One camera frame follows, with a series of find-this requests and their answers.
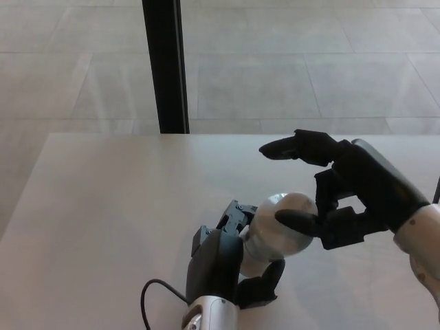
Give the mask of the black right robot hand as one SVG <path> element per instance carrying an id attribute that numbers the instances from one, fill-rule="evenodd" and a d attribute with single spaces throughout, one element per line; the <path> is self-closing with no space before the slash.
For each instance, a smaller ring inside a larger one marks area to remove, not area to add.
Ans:
<path id="1" fill-rule="evenodd" d="M 381 153 L 361 139 L 336 141 L 323 132 L 297 129 L 291 137 L 263 145 L 270 160 L 322 166 L 315 175 L 317 214 L 278 210 L 277 222 L 320 238 L 332 250 L 364 241 L 368 234 L 396 233 L 428 199 Z"/>

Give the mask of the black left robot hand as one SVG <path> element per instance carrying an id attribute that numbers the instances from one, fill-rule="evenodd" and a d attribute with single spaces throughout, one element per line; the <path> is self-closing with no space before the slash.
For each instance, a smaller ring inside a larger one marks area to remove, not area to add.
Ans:
<path id="1" fill-rule="evenodd" d="M 239 235 L 252 223 L 256 210 L 256 206 L 233 200 L 215 228 L 203 225 L 195 233 L 186 276 L 188 305 L 202 296 L 216 296 L 240 309 L 250 309 L 277 299 L 275 289 L 285 269 L 284 260 L 270 263 L 260 276 L 239 281 L 244 251 Z"/>

